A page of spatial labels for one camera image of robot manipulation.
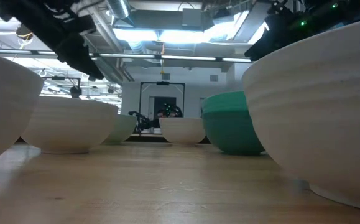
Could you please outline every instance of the ceiling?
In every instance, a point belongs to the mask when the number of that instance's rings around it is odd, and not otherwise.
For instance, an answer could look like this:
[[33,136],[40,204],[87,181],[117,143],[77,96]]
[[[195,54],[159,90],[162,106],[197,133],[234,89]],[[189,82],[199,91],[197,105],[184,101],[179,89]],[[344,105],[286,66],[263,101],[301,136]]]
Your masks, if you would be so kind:
[[[235,14],[239,11],[248,10],[248,15],[244,21],[242,21],[238,33],[234,36],[232,40],[225,40],[219,42],[202,42],[194,44],[174,44],[174,43],[165,43],[164,44],[164,54],[167,55],[187,55],[187,56],[205,56],[205,57],[243,57],[243,53],[250,47],[247,44],[247,36],[252,36],[258,27],[263,23],[266,13],[264,10],[259,10],[258,13],[253,12],[254,1],[213,1],[213,0],[194,0],[192,2],[183,2],[176,0],[129,0],[129,4],[133,7],[133,10],[155,10],[155,11],[177,11],[178,8],[181,11],[185,8],[196,8],[204,9],[206,12],[212,14],[215,7],[227,7],[231,6],[231,13]],[[123,50],[125,52],[132,52],[128,42],[124,40],[107,40],[106,34],[104,32],[103,26],[111,27],[111,17],[106,13],[108,7],[105,4],[101,4],[95,8],[94,11],[89,11],[88,13],[92,14],[98,31],[93,34],[88,34],[85,36],[85,39],[90,46],[91,52],[117,52],[117,49]],[[103,20],[96,19],[96,12],[99,14],[99,17],[102,17]],[[27,49],[27,50],[50,50],[45,46],[37,37],[34,37],[31,42],[24,44],[23,40],[19,40],[16,35],[13,35],[16,27],[19,26],[19,22],[15,19],[12,19],[10,22],[3,22],[0,20],[0,48],[2,49]],[[152,54],[161,54],[162,46],[156,44],[152,41],[143,42],[146,49]],[[145,82],[145,81],[159,81],[161,80],[161,61],[151,61],[151,60],[141,60],[141,59],[125,59],[123,62],[115,58],[105,58],[99,60],[97,65],[107,79],[98,80],[96,82],[88,82],[87,76],[82,74],[72,68],[70,68],[65,63],[60,63],[56,59],[47,59],[47,58],[35,58],[35,57],[26,57],[23,56],[13,56],[13,55],[4,55],[9,60],[13,60],[23,66],[26,66],[33,70],[36,73],[41,73],[41,75],[64,75],[66,77],[78,77],[81,78],[81,84],[83,86],[95,86],[96,89],[83,90],[83,94],[86,96],[87,93],[92,95],[101,95],[105,98],[108,94],[108,86],[115,87],[115,93],[112,96],[113,101],[119,101],[121,94],[119,86],[113,85],[112,81],[121,84],[122,82]],[[121,68],[125,69],[127,74],[131,76],[126,78],[123,72],[118,72],[118,65],[120,64]],[[197,85],[224,85],[225,84],[225,73],[228,71],[228,68],[232,63],[224,62],[199,62],[192,60],[165,60],[163,62],[164,70],[167,73],[172,74],[172,78],[175,80],[188,79],[189,82],[194,82]],[[216,83],[211,83],[208,79],[210,75],[219,75],[219,81]],[[49,81],[51,85],[71,85],[70,81],[64,82],[54,82]]]

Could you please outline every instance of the white bowl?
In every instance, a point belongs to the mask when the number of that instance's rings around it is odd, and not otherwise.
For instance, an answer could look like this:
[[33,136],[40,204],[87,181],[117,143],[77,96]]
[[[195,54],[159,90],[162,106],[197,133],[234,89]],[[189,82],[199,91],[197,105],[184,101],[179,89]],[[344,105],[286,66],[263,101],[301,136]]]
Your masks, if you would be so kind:
[[360,207],[360,22],[260,59],[243,83],[270,156],[316,193]]
[[0,154],[25,130],[42,88],[34,72],[0,57]]
[[113,130],[105,139],[106,143],[119,144],[125,141],[133,133],[136,127],[137,118],[135,116],[118,114],[115,122],[112,124]]
[[194,145],[206,134],[201,118],[159,118],[163,137],[174,144]]
[[43,153],[87,153],[110,134],[117,113],[107,103],[40,96],[22,138]]

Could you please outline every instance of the ceiling fixture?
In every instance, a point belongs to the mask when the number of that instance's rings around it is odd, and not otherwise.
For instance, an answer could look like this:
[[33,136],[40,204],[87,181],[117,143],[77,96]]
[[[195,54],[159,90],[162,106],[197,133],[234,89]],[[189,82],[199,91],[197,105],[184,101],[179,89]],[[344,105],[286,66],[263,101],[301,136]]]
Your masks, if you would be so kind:
[[202,31],[165,30],[160,41],[173,44],[197,44],[209,41]]
[[[13,49],[0,49],[0,54],[18,55],[33,55],[34,57],[46,57],[52,56],[50,54],[42,54],[37,50],[13,50]],[[90,54],[90,56],[98,57],[113,57],[113,58],[139,58],[139,59],[168,59],[168,60],[199,60],[199,61],[212,61],[212,62],[239,62],[239,63],[251,63],[248,58],[221,58],[221,57],[194,57],[194,56],[179,56],[179,55],[153,55],[153,54]]]
[[267,23],[263,22],[257,31],[253,34],[252,38],[250,38],[248,44],[255,44],[262,37],[266,29],[269,31]]
[[157,41],[154,30],[113,29],[119,40],[125,41]]
[[204,32],[191,30],[163,30],[160,37],[158,37],[155,30],[113,29],[113,31],[119,40],[128,42],[162,41],[172,44],[199,44],[209,41],[233,39],[248,14],[249,11],[237,13],[231,17],[232,21],[217,23]]

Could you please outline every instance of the doorway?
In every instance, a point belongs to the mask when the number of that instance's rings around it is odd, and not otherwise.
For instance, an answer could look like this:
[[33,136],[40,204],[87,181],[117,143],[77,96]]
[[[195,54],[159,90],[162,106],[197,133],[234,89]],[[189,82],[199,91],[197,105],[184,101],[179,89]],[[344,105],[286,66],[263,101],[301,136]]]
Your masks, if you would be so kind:
[[158,110],[162,109],[164,107],[165,103],[171,104],[171,105],[177,105],[177,98],[176,97],[162,97],[162,96],[151,96],[150,98],[150,103],[152,104],[153,102],[153,117],[151,117],[152,119],[157,119],[157,112]]

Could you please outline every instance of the fluorescent light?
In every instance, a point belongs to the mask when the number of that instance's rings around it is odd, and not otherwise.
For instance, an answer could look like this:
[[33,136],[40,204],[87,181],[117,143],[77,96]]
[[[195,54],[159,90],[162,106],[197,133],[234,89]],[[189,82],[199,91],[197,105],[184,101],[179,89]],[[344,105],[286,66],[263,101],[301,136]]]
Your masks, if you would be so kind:
[[262,37],[265,29],[269,30],[268,25],[263,22],[261,26],[257,29],[257,31],[254,33],[252,38],[250,38],[248,44],[255,44]]
[[11,50],[11,49],[0,49],[1,54],[31,54],[30,50]]
[[156,41],[157,34],[153,30],[113,29],[119,40],[125,41]]
[[197,44],[209,41],[203,32],[187,30],[165,30],[160,36],[160,41],[173,44]]
[[102,57],[117,57],[117,58],[155,58],[154,55],[144,55],[144,54],[100,54]]
[[44,55],[56,55],[55,52],[53,51],[38,51],[39,54],[44,54]]
[[215,61],[215,57],[192,57],[192,56],[176,56],[176,55],[162,55],[162,59],[177,59],[177,60],[204,60]]
[[252,61],[250,61],[248,58],[223,58],[223,62],[248,63]]

